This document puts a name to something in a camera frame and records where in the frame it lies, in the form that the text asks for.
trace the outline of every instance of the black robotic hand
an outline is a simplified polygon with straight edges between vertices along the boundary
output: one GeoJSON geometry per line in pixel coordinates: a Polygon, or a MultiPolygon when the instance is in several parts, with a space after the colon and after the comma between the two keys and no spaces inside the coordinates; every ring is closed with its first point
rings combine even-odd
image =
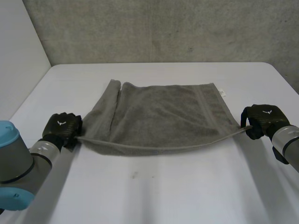
{"type": "Polygon", "coordinates": [[[52,142],[59,150],[62,146],[73,149],[77,143],[74,137],[80,135],[81,129],[81,116],[75,116],[73,113],[53,114],[43,131],[41,140],[52,142]]]}
{"type": "Polygon", "coordinates": [[[273,105],[253,104],[246,107],[241,115],[241,127],[246,126],[247,118],[252,128],[246,130],[246,134],[254,140],[264,135],[272,139],[278,129],[290,125],[284,113],[273,105]]]}

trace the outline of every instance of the gray towel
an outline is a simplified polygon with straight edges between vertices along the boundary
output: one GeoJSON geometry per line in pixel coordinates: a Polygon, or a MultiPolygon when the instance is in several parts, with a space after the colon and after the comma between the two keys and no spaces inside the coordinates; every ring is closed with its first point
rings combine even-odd
{"type": "Polygon", "coordinates": [[[214,84],[136,87],[111,80],[79,141],[108,155],[179,153],[244,131],[214,84]]]}

